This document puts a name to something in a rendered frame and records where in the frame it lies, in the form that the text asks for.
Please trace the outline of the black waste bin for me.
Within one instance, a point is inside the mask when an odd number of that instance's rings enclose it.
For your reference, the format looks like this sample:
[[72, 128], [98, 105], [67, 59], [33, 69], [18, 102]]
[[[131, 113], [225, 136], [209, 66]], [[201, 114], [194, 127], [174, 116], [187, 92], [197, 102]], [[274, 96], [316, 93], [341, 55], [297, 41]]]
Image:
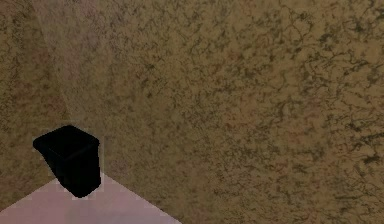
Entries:
[[33, 141], [59, 183], [73, 196], [83, 198], [101, 184], [99, 140], [66, 125]]

